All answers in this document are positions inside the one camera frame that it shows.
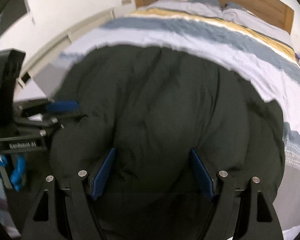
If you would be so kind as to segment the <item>left blue white gloved hand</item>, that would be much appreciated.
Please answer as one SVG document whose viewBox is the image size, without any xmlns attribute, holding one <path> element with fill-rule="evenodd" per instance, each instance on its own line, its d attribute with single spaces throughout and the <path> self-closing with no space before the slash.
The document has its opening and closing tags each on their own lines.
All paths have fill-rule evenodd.
<svg viewBox="0 0 300 240">
<path fill-rule="evenodd" d="M 20 192 L 24 185 L 26 161 L 23 155 L 17 155 L 14 163 L 10 154 L 0 154 L 0 178 L 7 189 Z"/>
</svg>

